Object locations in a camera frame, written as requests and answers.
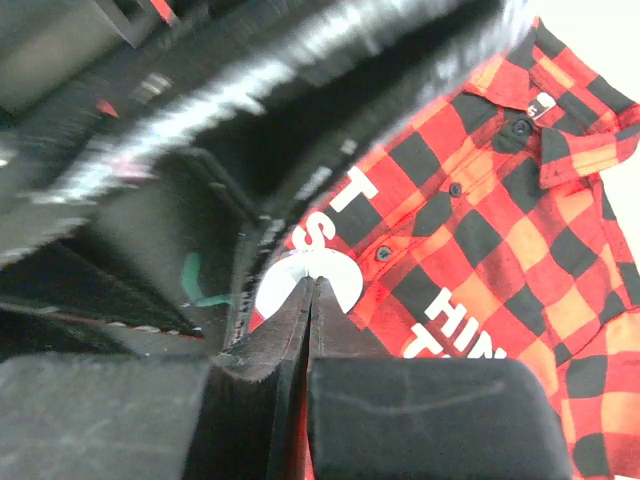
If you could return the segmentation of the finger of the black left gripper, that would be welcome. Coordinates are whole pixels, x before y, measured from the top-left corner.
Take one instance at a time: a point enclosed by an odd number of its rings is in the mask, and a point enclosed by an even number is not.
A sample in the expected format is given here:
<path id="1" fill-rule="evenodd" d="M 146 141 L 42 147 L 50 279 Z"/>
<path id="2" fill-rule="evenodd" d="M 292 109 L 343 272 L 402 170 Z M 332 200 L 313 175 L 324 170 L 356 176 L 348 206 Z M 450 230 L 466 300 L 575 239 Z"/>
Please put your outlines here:
<path id="1" fill-rule="evenodd" d="M 4 134 L 1 262 L 89 223 L 162 171 L 202 172 L 228 257 L 226 342 L 302 214 L 350 165 L 520 35 L 516 1 L 205 5 L 58 87 Z"/>

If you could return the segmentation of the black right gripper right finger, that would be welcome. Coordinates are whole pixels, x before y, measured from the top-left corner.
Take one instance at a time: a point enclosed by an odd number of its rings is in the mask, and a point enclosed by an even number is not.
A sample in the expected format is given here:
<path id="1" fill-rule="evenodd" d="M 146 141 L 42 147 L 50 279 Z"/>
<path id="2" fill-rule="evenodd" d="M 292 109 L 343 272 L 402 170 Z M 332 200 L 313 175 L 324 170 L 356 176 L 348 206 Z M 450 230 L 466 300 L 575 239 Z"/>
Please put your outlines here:
<path id="1" fill-rule="evenodd" d="M 515 360 L 399 359 L 314 286 L 308 435 L 318 479 L 568 479 L 559 420 Z"/>

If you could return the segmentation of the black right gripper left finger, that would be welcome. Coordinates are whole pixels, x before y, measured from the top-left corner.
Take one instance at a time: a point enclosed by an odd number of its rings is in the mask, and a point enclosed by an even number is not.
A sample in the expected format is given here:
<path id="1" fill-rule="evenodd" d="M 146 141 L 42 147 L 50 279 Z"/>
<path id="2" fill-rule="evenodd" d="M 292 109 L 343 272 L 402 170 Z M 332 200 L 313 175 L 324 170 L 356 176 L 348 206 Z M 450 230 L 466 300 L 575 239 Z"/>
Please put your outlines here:
<path id="1" fill-rule="evenodd" d="M 5 479 L 301 479 L 314 283 L 215 356 L 22 355 L 1 366 Z"/>

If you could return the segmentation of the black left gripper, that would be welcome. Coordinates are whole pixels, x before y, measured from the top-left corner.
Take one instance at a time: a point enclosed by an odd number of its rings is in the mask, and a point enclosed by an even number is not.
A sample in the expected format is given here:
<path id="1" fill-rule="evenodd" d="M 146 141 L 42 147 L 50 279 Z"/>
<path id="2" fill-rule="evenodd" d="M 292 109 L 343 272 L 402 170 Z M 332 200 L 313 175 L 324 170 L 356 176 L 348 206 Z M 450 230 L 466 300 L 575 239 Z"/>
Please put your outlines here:
<path id="1" fill-rule="evenodd" d="M 142 1 L 3 2 L 2 193 L 51 180 L 95 129 L 201 80 L 232 8 L 176 1 L 182 23 L 170 31 Z M 5 267 L 2 310 L 100 348 L 102 323 L 223 348 L 239 179 L 239 148 L 199 135 L 69 238 Z"/>

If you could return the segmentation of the red black plaid shirt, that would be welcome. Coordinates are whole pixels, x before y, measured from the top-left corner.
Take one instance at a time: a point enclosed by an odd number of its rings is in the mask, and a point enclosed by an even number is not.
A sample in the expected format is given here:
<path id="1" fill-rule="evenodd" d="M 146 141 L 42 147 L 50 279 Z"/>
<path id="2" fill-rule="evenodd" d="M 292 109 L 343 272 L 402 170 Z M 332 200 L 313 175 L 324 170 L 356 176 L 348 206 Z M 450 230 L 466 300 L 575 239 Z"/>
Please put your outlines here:
<path id="1" fill-rule="evenodd" d="M 354 165 L 280 259 L 353 259 L 346 315 L 395 356 L 525 363 L 574 477 L 635 479 L 639 275 L 601 174 L 638 143 L 637 103 L 535 21 Z"/>

